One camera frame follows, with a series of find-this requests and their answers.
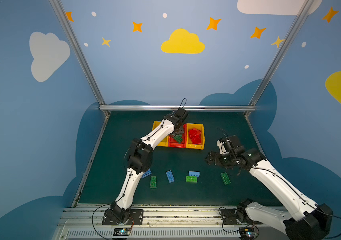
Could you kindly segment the light blue lego brick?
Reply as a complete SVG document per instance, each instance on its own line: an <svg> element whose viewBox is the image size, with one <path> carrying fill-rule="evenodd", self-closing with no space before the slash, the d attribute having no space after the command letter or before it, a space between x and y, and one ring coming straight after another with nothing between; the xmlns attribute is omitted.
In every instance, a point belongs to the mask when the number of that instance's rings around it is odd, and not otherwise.
<svg viewBox="0 0 341 240"><path fill-rule="evenodd" d="M196 171L189 171L189 176L190 177L199 177L200 176L200 172L196 172Z"/></svg>

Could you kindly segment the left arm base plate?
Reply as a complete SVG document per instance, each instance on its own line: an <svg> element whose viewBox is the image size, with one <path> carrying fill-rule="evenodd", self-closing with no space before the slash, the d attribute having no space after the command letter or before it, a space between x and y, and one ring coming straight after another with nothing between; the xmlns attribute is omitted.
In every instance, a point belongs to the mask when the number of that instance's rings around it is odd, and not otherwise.
<svg viewBox="0 0 341 240"><path fill-rule="evenodd" d="M104 212L101 224L103 226L128 226L128 225L142 225L143 210L133 209L122 213L122 215L116 215L112 210L107 209Z"/></svg>

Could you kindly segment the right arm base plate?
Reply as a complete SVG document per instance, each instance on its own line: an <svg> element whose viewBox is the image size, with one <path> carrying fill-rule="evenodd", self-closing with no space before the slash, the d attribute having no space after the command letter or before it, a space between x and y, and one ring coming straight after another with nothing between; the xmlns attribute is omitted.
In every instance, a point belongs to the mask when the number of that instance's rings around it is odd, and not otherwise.
<svg viewBox="0 0 341 240"><path fill-rule="evenodd" d="M219 208L224 225L246 225L249 223L243 210Z"/></svg>

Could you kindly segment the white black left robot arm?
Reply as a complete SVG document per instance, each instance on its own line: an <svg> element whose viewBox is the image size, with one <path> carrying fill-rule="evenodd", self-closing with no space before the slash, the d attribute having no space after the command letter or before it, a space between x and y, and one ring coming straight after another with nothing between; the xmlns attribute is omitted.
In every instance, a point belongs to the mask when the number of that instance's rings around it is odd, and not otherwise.
<svg viewBox="0 0 341 240"><path fill-rule="evenodd" d="M126 223L138 183L152 164L153 151L167 136L174 136L183 128L188 112L179 107L164 116L160 124L140 139L133 139L127 150L126 176L120 193L110 204L110 210L119 223Z"/></svg>

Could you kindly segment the bright green lego brick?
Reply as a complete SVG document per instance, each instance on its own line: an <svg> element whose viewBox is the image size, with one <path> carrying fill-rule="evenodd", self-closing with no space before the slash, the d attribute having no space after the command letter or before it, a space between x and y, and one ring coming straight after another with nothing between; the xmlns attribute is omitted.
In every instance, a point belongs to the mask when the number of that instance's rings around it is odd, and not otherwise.
<svg viewBox="0 0 341 240"><path fill-rule="evenodd" d="M186 176L186 183L197 183L198 178L195 176Z"/></svg>

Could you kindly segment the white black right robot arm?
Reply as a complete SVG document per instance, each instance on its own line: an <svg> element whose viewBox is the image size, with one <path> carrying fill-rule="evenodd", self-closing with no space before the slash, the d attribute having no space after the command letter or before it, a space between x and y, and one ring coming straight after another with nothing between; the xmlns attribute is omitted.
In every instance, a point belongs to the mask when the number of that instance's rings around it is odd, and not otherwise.
<svg viewBox="0 0 341 240"><path fill-rule="evenodd" d="M209 152L208 165L240 167L258 179L283 204L284 212L265 207L252 200L237 205L234 218L239 224L260 222L286 234L291 240L322 240L329 233L332 209L318 205L287 181L257 149L243 153Z"/></svg>

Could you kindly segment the red lego brick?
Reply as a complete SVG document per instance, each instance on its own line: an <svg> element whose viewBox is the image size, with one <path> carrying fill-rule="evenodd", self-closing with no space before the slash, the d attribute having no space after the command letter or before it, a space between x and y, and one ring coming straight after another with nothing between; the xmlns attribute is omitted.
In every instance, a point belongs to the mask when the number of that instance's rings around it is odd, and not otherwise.
<svg viewBox="0 0 341 240"><path fill-rule="evenodd" d="M200 145L202 143L202 132L196 128L189 130L189 139L193 145Z"/></svg>

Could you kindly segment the green lego brick small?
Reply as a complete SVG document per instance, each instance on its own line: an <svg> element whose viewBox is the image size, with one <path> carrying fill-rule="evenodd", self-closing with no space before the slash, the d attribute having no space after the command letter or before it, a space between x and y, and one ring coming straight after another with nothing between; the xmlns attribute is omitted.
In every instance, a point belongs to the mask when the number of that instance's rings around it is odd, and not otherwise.
<svg viewBox="0 0 341 240"><path fill-rule="evenodd" d="M173 139L178 143L182 143L183 142L183 135L175 135L173 137Z"/></svg>

